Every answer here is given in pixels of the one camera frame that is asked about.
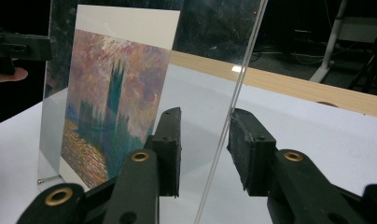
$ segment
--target white tabletop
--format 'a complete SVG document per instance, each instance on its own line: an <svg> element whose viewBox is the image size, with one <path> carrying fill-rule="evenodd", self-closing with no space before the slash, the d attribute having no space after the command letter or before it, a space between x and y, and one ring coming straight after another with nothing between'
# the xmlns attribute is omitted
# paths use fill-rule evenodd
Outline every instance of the white tabletop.
<svg viewBox="0 0 377 224"><path fill-rule="evenodd" d="M212 107L212 102L225 98L223 88L231 84L175 66L170 72L189 72L194 77L185 82L180 75L167 79L164 92L171 97L161 99L160 111L182 106L183 148L180 197L161 199L161 223L193 223L223 123L212 125L209 115L225 118L227 111L220 108L228 106L230 99L221 107ZM209 92L209 83L218 91ZM199 101L204 95L213 96ZM279 149L308 155L331 183L359 195L367 184L377 183L377 118L249 86L243 86L237 107L252 112L277 140ZM15 223L39 193L41 111L40 103L0 123L0 223ZM208 136L214 136L209 138L214 148L203 152ZM266 199L248 197L242 190L224 148L201 223L271 223L265 204Z"/></svg>

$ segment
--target brass insert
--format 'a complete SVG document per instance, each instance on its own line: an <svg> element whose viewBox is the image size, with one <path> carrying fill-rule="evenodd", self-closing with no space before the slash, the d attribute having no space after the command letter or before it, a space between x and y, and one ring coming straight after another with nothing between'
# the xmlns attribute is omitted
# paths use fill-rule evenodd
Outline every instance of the brass insert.
<svg viewBox="0 0 377 224"><path fill-rule="evenodd" d="M46 205L56 206L68 201L73 195L73 191L69 188L55 189L49 194L45 200Z"/></svg>
<svg viewBox="0 0 377 224"><path fill-rule="evenodd" d="M131 159L133 161L146 161L149 157L150 155L145 152L136 152L131 156Z"/></svg>
<svg viewBox="0 0 377 224"><path fill-rule="evenodd" d="M288 151L284 155L290 161L302 161L303 159L302 155L297 152Z"/></svg>

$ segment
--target impressionist painting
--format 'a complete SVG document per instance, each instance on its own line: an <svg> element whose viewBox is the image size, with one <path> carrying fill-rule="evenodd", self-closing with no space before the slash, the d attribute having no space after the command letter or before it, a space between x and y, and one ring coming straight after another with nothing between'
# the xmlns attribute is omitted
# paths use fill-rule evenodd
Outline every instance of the impressionist painting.
<svg viewBox="0 0 377 224"><path fill-rule="evenodd" d="M90 188L152 133L169 50L75 30L62 158Z"/></svg>

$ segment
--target dark floor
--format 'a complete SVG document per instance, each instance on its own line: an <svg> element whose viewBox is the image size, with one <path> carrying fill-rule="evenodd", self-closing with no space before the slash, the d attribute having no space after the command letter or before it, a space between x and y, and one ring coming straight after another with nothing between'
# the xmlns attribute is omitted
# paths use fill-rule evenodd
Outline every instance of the dark floor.
<svg viewBox="0 0 377 224"><path fill-rule="evenodd" d="M322 63L327 43L305 43L297 41L295 49L284 53L270 43L255 46L249 67L289 77L309 80ZM361 67L372 55L371 45L342 42L333 53L333 66L322 80L323 84L348 89ZM353 91L362 91L366 77L361 78ZM368 94L377 95L377 82L373 82Z"/></svg>

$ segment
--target transparent glass panel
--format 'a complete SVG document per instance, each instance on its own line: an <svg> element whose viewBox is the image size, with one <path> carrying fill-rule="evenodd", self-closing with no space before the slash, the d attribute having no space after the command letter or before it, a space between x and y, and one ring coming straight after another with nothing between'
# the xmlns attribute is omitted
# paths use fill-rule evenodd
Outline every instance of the transparent glass panel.
<svg viewBox="0 0 377 224"><path fill-rule="evenodd" d="M162 1L162 6L126 2L97 5L181 11L154 124L163 111L181 108L180 191L178 198L161 197L160 220L198 222L265 4L259 0ZM52 2L49 34L55 57L48 63L45 84L38 172L39 179L46 181L39 185L41 189L64 181L47 180L58 176L60 169L76 11L77 1Z"/></svg>

